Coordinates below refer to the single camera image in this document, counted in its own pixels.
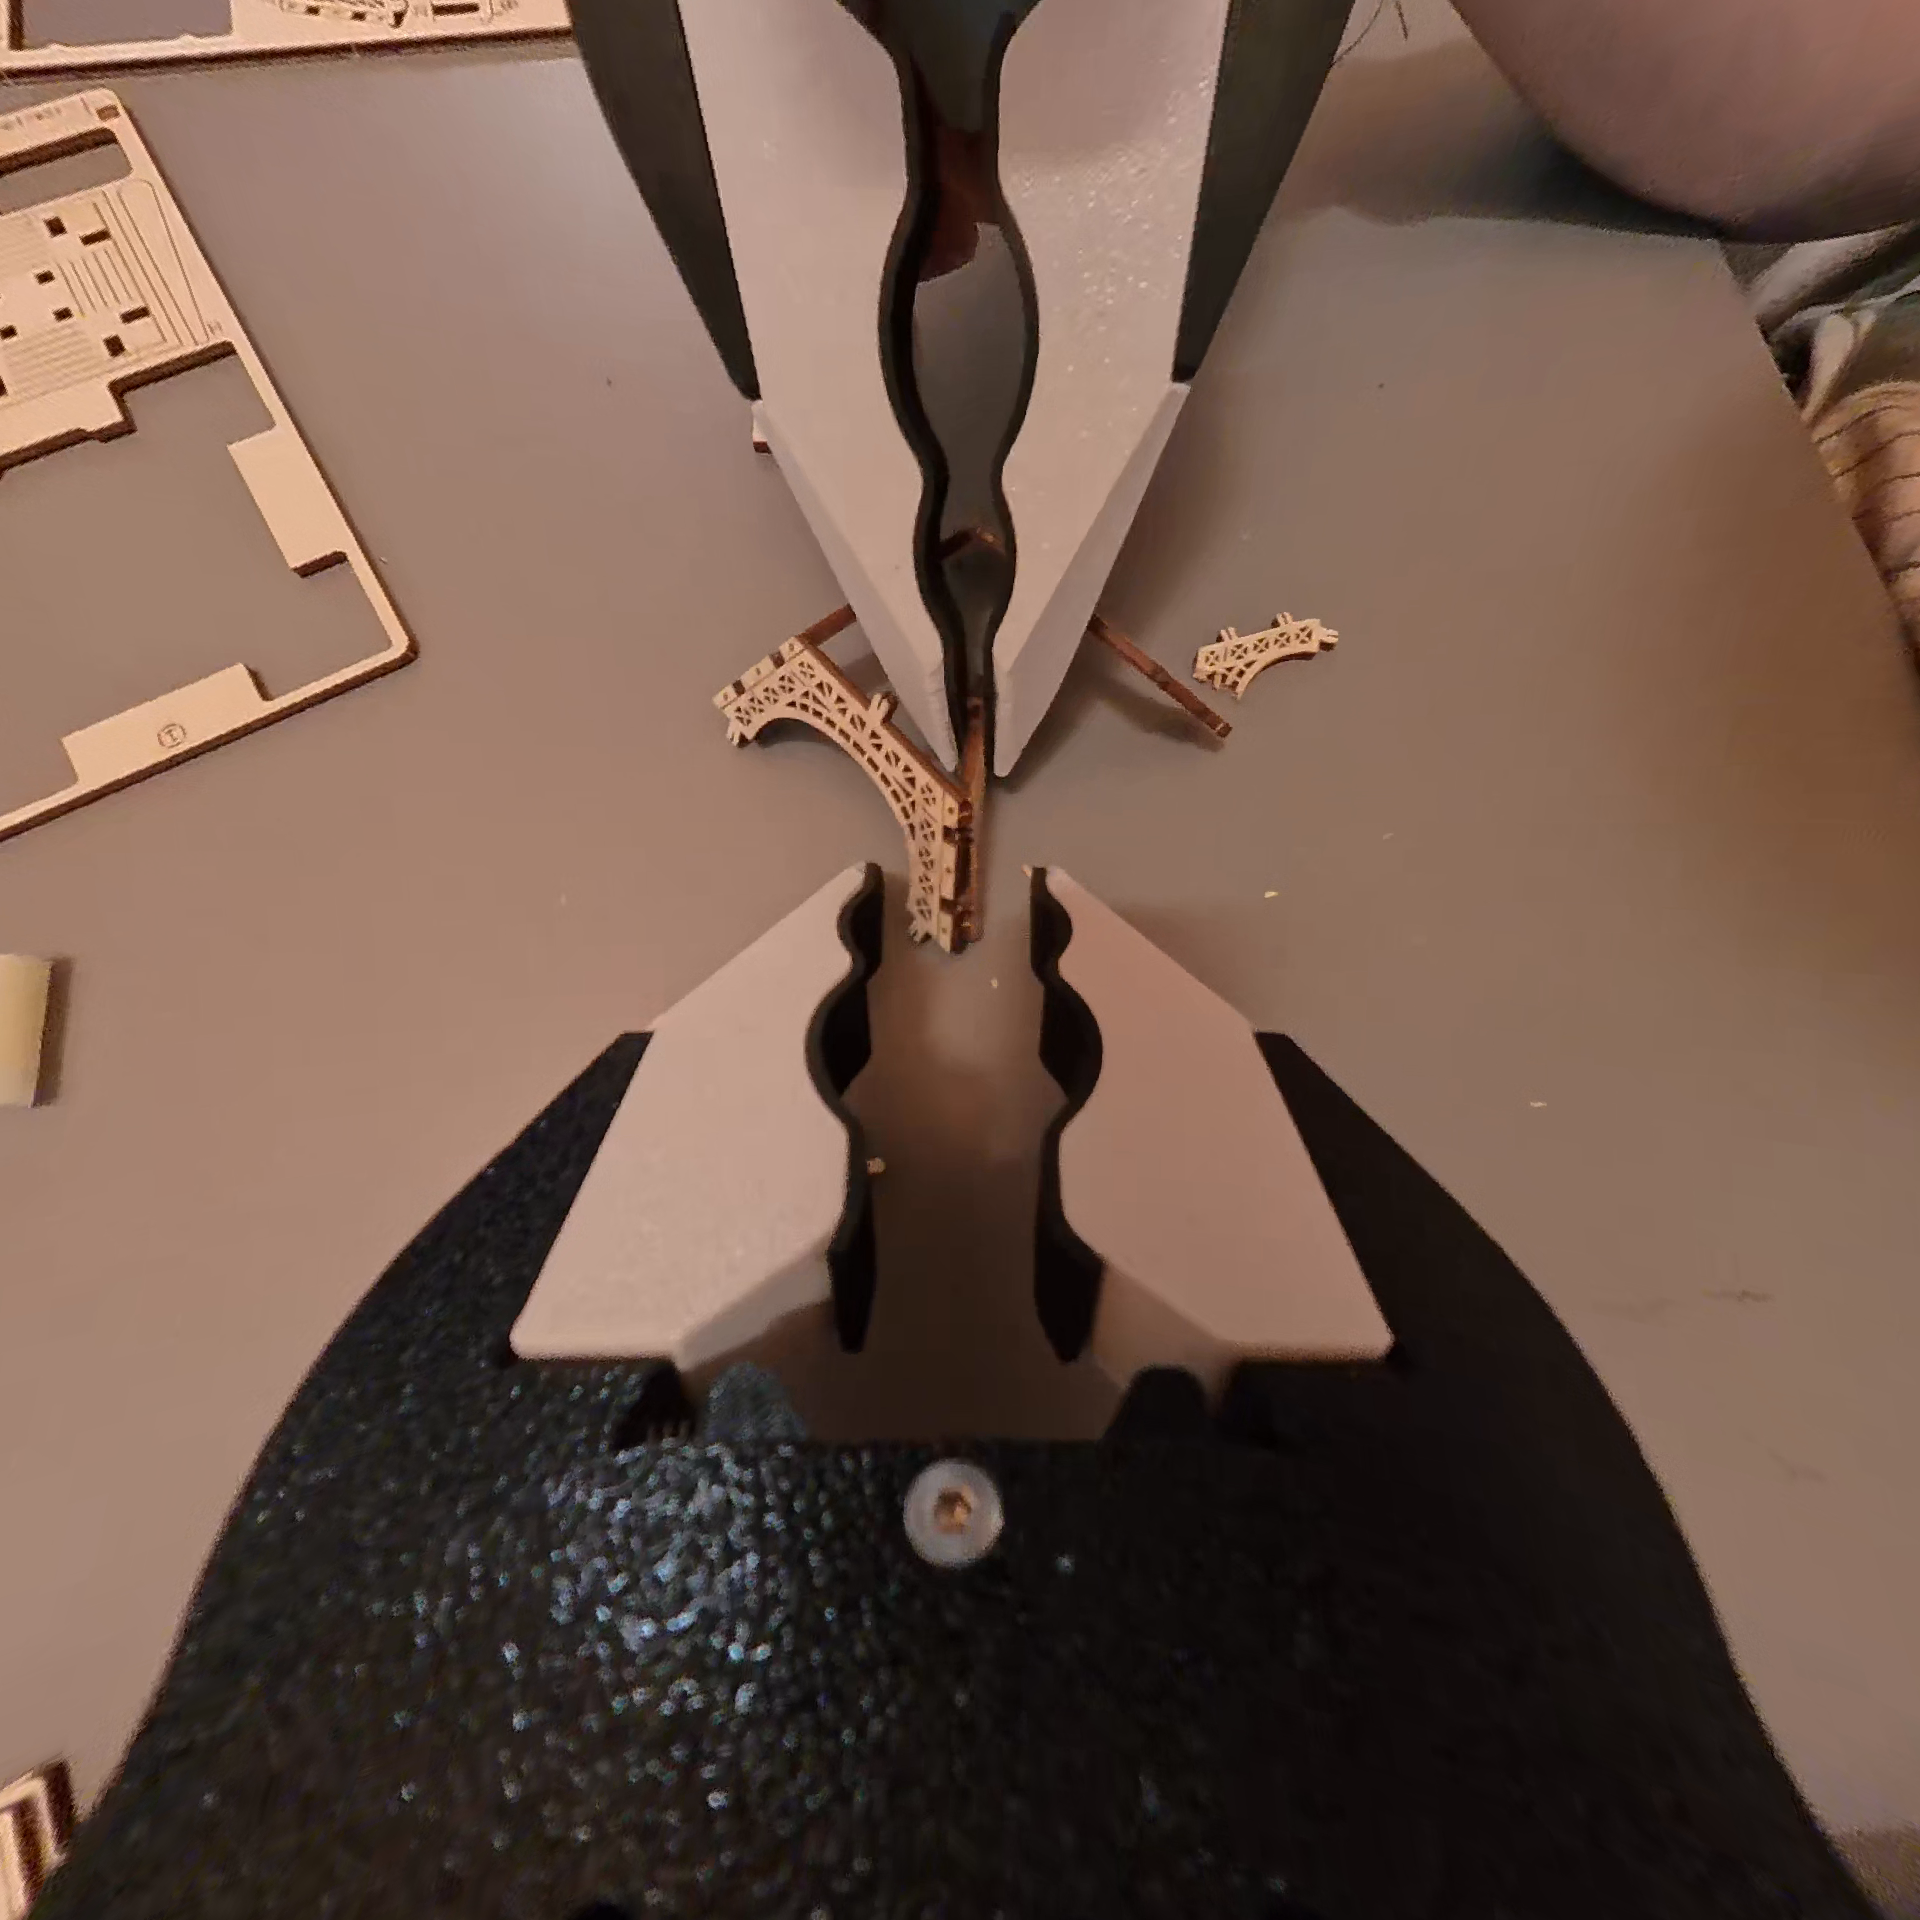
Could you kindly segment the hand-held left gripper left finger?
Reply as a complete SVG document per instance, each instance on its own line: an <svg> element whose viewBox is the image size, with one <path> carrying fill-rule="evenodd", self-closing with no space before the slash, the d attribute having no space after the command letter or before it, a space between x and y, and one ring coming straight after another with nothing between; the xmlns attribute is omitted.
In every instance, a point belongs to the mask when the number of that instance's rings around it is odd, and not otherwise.
<svg viewBox="0 0 1920 1920"><path fill-rule="evenodd" d="M705 1376L787 1325L865 1341L871 1158L845 1091L871 1058L882 874L847 867L678 999L512 1327L522 1360Z"/></svg>

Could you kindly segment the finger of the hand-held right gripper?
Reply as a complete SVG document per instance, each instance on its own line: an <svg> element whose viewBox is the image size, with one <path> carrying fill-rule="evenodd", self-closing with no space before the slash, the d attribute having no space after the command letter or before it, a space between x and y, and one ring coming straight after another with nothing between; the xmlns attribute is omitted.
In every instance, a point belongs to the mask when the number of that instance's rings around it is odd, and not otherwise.
<svg viewBox="0 0 1920 1920"><path fill-rule="evenodd" d="M922 477L879 365L904 203L895 66L834 2L690 2L681 24L759 426L903 709L955 766L944 646L915 576Z"/></svg>
<svg viewBox="0 0 1920 1920"><path fill-rule="evenodd" d="M1001 471L1014 589L994 638L1009 775L1113 574L1189 385L1173 374L1224 2L1042 2L998 69L998 187L1038 310Z"/></svg>

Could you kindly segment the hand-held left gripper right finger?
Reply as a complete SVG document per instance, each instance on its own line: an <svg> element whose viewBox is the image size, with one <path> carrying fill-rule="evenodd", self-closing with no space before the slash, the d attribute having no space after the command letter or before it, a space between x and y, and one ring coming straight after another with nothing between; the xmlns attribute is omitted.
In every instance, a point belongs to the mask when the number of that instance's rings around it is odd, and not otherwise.
<svg viewBox="0 0 1920 1920"><path fill-rule="evenodd" d="M1039 1062L1035 1302L1106 1379L1389 1352L1257 1032L1058 867L1032 870Z"/></svg>

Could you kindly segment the wooden tower base assembly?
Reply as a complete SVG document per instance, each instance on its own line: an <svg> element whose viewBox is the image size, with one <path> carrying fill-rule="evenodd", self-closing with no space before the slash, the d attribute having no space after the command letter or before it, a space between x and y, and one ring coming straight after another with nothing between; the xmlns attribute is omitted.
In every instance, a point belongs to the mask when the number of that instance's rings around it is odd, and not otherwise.
<svg viewBox="0 0 1920 1920"><path fill-rule="evenodd" d="M967 822L967 791L960 768L945 774L894 720L898 701L888 689L858 691L829 661L831 638L857 625L843 605L787 635L741 679L713 695L726 720L726 741L744 745L775 725L802 725L845 752L869 779L903 830L907 867L907 935L913 945L955 950L955 855Z"/></svg>

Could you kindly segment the wooden lattice leg piece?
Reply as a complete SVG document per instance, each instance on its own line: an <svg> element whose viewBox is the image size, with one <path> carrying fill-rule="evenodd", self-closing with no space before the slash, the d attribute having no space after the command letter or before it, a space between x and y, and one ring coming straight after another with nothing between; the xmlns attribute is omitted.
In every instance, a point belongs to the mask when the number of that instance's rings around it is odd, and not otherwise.
<svg viewBox="0 0 1920 1920"><path fill-rule="evenodd" d="M1337 648L1337 631L1311 616L1277 613L1262 630L1222 627L1190 661L1195 683L1240 701L1272 666L1310 661Z"/></svg>
<svg viewBox="0 0 1920 1920"><path fill-rule="evenodd" d="M961 751L961 787L967 791L967 822L955 855L955 950L961 952L979 937L979 865L982 833L987 822L989 784L989 714L979 695L967 697L967 734Z"/></svg>

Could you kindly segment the person's right forearm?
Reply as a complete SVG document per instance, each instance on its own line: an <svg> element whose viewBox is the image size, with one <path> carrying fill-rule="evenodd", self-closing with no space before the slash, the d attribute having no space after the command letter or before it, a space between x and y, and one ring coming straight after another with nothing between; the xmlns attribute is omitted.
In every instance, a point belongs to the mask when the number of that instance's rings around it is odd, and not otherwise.
<svg viewBox="0 0 1920 1920"><path fill-rule="evenodd" d="M1456 13L1549 134L1642 201L1766 240L1914 219L1914 2Z"/></svg>

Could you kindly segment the grey desk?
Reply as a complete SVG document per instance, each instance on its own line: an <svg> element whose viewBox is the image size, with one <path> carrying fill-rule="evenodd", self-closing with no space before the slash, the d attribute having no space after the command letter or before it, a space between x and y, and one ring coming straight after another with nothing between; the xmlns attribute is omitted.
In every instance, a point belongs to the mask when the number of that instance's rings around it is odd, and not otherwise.
<svg viewBox="0 0 1920 1920"><path fill-rule="evenodd" d="M3 1111L3 1777L112 1774L265 1433L619 1032L883 861L864 1411L1038 1431L1023 865L1294 1037L1560 1314L1840 1833L1914 1825L1914 683L1713 247L1576 181L1442 7L1327 87L1110 578L977 950L713 694L835 601L568 54L115 87L417 661L3 843L63 962Z"/></svg>

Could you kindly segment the person's right hand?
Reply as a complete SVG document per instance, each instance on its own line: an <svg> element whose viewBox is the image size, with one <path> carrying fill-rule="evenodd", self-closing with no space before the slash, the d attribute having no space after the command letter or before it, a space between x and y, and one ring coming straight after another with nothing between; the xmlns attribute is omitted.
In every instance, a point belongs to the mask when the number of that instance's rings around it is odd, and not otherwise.
<svg viewBox="0 0 1920 1920"><path fill-rule="evenodd" d="M998 176L992 136L933 123L927 176L929 230L919 254L915 283L965 270L977 235L998 227Z"/></svg>

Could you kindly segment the pale wooden parts sheet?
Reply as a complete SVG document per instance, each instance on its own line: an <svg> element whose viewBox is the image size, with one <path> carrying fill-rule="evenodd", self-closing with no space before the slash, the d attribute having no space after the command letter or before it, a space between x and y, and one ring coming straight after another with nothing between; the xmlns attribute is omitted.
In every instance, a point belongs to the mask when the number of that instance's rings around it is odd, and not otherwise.
<svg viewBox="0 0 1920 1920"><path fill-rule="evenodd" d="M462 41L568 40L565 2L230 2L217 33L26 45L21 6L3 6L1 75L107 73L219 61L305 58Z"/></svg>

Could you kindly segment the person's printed shirt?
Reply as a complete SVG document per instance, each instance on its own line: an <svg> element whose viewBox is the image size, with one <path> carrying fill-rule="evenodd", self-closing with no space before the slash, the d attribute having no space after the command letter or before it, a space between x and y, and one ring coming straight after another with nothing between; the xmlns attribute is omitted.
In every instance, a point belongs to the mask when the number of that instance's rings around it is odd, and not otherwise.
<svg viewBox="0 0 1920 1920"><path fill-rule="evenodd" d="M1721 247L1918 651L1918 227Z"/></svg>

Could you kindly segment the emptied wooden sheet frame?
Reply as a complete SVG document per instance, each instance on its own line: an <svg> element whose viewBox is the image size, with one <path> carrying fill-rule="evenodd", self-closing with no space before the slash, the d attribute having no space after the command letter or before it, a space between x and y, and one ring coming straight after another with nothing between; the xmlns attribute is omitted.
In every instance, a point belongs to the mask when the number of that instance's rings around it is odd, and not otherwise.
<svg viewBox="0 0 1920 1920"><path fill-rule="evenodd" d="M232 357L270 419L229 447L240 481L291 574L349 570L384 646L279 697L263 694L248 666L230 663L63 737L67 782L7 813L3 840L415 658L413 635L120 98L89 87L1 120L7 176L98 149L122 157L120 179L3 213L3 469L125 435L129 389Z"/></svg>

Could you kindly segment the wooden four-pad square frame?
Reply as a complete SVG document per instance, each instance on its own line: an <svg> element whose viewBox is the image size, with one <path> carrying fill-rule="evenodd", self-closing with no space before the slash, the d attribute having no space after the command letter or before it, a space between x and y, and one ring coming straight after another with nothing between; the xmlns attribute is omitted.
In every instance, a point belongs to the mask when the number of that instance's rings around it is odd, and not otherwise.
<svg viewBox="0 0 1920 1920"><path fill-rule="evenodd" d="M77 1805L66 1760L40 1762L1 1785L1 1919L25 1919L66 1858Z"/></svg>

